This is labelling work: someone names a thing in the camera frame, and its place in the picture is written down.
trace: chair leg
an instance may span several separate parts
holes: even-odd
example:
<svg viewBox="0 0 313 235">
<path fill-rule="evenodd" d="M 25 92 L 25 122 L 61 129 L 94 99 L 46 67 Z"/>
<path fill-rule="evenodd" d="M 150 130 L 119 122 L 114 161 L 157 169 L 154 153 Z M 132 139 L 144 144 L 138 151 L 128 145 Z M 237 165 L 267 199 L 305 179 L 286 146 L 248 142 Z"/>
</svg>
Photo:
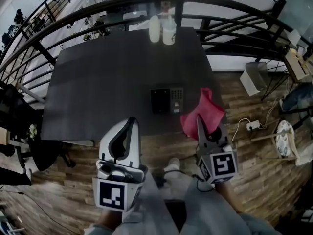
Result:
<svg viewBox="0 0 313 235">
<path fill-rule="evenodd" d="M 73 160 L 67 159 L 64 151 L 61 151 L 60 156 L 63 158 L 63 160 L 64 160 L 65 164 L 67 165 L 67 167 L 73 168 L 73 167 L 76 166 L 76 163 Z"/>
</svg>

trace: black pants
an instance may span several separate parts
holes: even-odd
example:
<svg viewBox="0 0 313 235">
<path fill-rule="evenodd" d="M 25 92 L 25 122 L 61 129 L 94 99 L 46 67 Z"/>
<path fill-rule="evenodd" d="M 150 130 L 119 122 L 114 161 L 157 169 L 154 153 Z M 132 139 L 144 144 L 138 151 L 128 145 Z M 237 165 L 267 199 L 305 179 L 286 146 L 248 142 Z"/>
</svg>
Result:
<svg viewBox="0 0 313 235">
<path fill-rule="evenodd" d="M 26 174 L 19 174 L 15 171 L 0 168 L 0 185 L 21 186 L 31 185 Z"/>
</svg>

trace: jeans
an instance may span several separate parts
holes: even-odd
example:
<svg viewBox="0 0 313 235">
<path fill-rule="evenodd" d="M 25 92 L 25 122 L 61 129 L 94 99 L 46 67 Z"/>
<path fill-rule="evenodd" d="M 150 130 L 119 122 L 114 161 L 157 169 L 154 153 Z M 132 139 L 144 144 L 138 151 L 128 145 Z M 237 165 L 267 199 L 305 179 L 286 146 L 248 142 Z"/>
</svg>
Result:
<svg viewBox="0 0 313 235">
<path fill-rule="evenodd" d="M 15 171 L 0 168 L 0 185 L 22 186 L 31 185 L 26 174 L 19 174 Z"/>
<path fill-rule="evenodd" d="M 285 98 L 282 108 L 284 111 L 290 110 L 296 106 L 298 101 L 303 99 L 313 100 L 313 85 L 312 83 L 304 83 L 298 85 L 288 96 Z"/>
</svg>

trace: trash bin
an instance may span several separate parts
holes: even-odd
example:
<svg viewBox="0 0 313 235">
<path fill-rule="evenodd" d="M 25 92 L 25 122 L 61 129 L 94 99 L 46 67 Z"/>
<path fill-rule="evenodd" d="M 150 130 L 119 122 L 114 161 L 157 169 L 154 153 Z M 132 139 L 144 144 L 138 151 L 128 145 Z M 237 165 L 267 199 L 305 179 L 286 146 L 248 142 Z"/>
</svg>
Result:
<svg viewBox="0 0 313 235">
<path fill-rule="evenodd" d="M 268 84 L 268 67 L 266 62 L 247 63 L 240 81 L 249 96 L 253 96 L 265 89 Z"/>
</svg>

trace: wooden table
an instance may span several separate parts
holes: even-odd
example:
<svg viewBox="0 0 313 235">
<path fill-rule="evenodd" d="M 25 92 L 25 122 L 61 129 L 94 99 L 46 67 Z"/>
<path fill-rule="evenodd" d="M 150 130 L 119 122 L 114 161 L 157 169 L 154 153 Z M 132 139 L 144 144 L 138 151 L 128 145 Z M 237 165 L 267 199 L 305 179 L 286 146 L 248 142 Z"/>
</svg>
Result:
<svg viewBox="0 0 313 235">
<path fill-rule="evenodd" d="M 172 46 L 151 43 L 148 30 L 120 32 L 60 52 L 44 109 L 43 140 L 100 140 L 116 123 L 134 116 L 142 135 L 182 131 L 180 114 L 153 114 L 150 89 L 184 87 L 184 113 L 210 87 L 220 89 L 193 28 L 178 28 Z"/>
</svg>

